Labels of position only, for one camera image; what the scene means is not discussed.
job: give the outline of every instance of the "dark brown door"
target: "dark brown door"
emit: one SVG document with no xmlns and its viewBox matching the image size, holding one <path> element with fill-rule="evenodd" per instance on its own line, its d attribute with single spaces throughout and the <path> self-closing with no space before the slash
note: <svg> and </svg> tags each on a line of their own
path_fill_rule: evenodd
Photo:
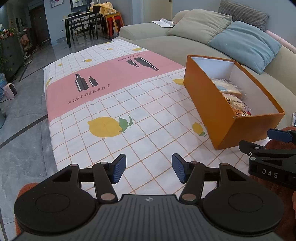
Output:
<svg viewBox="0 0 296 241">
<path fill-rule="evenodd" d="M 32 28 L 36 34 L 37 43 L 41 44 L 50 39 L 44 5 L 30 10 L 30 19 Z"/>
</svg>

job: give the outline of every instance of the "yellow cloth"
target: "yellow cloth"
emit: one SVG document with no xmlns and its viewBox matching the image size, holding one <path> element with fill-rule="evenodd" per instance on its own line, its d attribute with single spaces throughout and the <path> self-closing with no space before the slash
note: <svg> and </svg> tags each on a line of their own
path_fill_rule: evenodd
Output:
<svg viewBox="0 0 296 241">
<path fill-rule="evenodd" d="M 117 11 L 112 7 L 112 3 L 106 2 L 106 3 L 100 3 L 95 4 L 94 6 L 101 6 L 100 8 L 100 14 L 104 16 L 110 14 L 110 13 L 116 13 Z"/>
</svg>

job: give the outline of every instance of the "black circular disc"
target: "black circular disc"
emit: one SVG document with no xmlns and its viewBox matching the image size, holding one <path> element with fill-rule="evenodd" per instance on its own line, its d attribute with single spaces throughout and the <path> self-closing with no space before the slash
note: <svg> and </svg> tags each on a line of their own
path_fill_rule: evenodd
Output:
<svg viewBox="0 0 296 241">
<path fill-rule="evenodd" d="M 275 193 L 247 181 L 222 185 L 209 192 L 203 209 L 213 224 L 241 235 L 273 230 L 284 213 L 283 202 Z"/>
<path fill-rule="evenodd" d="M 27 232 L 47 235 L 68 232 L 85 224 L 95 212 L 93 197 L 67 183 L 38 185 L 15 202 L 15 217 Z"/>
</svg>

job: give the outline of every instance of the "mirror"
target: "mirror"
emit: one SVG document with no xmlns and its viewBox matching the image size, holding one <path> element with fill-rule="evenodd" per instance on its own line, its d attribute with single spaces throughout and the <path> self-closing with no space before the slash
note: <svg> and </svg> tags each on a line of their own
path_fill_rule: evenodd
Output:
<svg viewBox="0 0 296 241">
<path fill-rule="evenodd" d="M 86 0 L 72 0 L 72 7 L 79 7 L 86 5 Z"/>
</svg>

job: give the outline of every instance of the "blue gripper pad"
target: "blue gripper pad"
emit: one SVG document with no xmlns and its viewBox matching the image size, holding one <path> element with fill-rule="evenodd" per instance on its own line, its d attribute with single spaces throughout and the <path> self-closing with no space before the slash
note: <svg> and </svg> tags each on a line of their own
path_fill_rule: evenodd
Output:
<svg viewBox="0 0 296 241">
<path fill-rule="evenodd" d="M 187 182 L 187 178 L 186 178 L 186 173 L 185 173 L 185 169 L 184 169 L 184 164 L 182 163 L 180 158 L 178 158 L 175 154 L 172 156 L 172 166 L 173 169 L 177 175 L 177 177 L 179 178 L 181 183 L 186 183 Z"/>
<path fill-rule="evenodd" d="M 267 131 L 267 136 L 272 140 L 282 141 L 285 143 L 289 143 L 292 141 L 292 135 L 287 131 L 269 129 Z"/>
<path fill-rule="evenodd" d="M 113 174 L 110 181 L 112 184 L 117 184 L 124 170 L 126 169 L 126 156 L 124 154 L 121 154 L 113 162 L 115 162 L 116 164 L 114 166 Z"/>
</svg>

